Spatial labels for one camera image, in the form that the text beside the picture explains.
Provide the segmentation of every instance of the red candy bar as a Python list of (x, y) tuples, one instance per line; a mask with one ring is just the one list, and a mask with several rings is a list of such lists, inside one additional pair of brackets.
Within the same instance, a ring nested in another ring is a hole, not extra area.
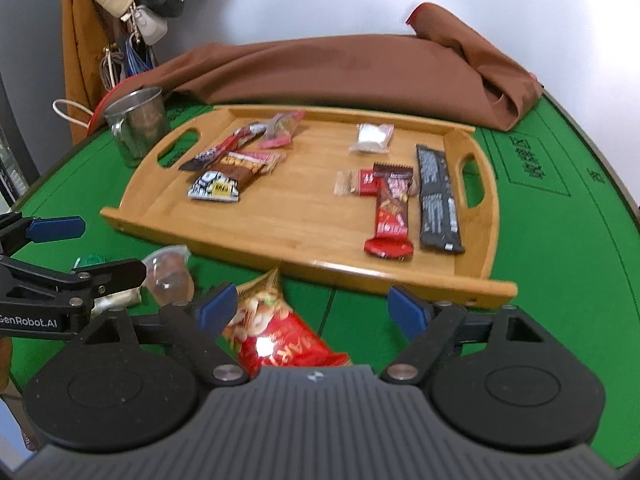
[(414, 254), (409, 241), (408, 200), (414, 169), (375, 163), (376, 235), (364, 244), (365, 252), (388, 260), (404, 260)]

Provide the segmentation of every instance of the candy wrapper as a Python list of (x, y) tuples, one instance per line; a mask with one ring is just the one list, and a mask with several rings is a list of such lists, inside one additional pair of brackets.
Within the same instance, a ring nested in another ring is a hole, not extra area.
[(268, 156), (254, 158), (245, 153), (227, 153), (196, 179), (187, 196), (196, 200), (237, 202), (240, 191), (260, 173), (268, 160)]
[(333, 352), (287, 304), (278, 269), (238, 286), (238, 311), (222, 335), (254, 377), (260, 366), (345, 366), (345, 353)]
[(409, 186), (414, 168), (376, 163), (376, 235), (364, 243), (364, 250), (387, 260), (413, 256), (409, 241)]
[[(409, 186), (409, 196), (417, 195), (418, 190), (418, 184), (415, 179), (412, 179)], [(376, 196), (378, 194), (378, 184), (373, 170), (338, 171), (338, 175), (335, 178), (334, 195), (344, 196), (348, 194)]]
[(251, 158), (263, 162), (264, 166), (260, 170), (261, 175), (271, 174), (271, 171), (273, 171), (278, 164), (284, 162), (287, 158), (286, 153), (242, 152), (241, 155), (250, 156)]
[(291, 137), (298, 125), (305, 118), (302, 110), (296, 112), (285, 112), (276, 116), (267, 124), (264, 133), (264, 140), (258, 146), (261, 150), (270, 148), (280, 148), (291, 144)]
[(417, 144), (420, 171), (420, 245), (463, 253), (456, 200), (444, 152)]
[(228, 152), (237, 150), (244, 146), (250, 140), (255, 139), (267, 131), (267, 125), (262, 123), (249, 124), (242, 126), (229, 135), (219, 145), (209, 148), (194, 156), (191, 160), (187, 160), (178, 168), (180, 171), (203, 171), (212, 166)]
[(358, 140), (350, 152), (388, 153), (389, 141), (394, 132), (392, 124), (358, 124)]

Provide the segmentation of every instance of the metal cup handle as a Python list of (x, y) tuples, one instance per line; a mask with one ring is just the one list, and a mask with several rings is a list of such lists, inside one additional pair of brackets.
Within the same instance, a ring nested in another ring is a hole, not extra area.
[(111, 126), (111, 133), (116, 139), (116, 142), (119, 142), (124, 148), (126, 148), (131, 156), (141, 157), (145, 155), (141, 147), (136, 142), (136, 136), (133, 135), (133, 132), (127, 124), (126, 117)]

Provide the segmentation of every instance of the tray handle hole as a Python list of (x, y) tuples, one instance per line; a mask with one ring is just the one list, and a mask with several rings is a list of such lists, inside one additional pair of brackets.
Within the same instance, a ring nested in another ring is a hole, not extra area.
[(473, 157), (468, 158), (462, 167), (462, 180), (465, 183), (466, 206), (469, 209), (474, 208), (484, 198), (484, 186), (478, 164)]
[(188, 152), (200, 139), (200, 132), (193, 128), (186, 130), (175, 142), (158, 155), (158, 164), (168, 170)]

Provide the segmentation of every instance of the yellow label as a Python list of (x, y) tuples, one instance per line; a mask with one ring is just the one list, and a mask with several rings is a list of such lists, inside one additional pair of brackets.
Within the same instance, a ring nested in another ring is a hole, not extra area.
[(231, 196), (232, 187), (225, 182), (213, 182), (210, 193), (217, 196)]

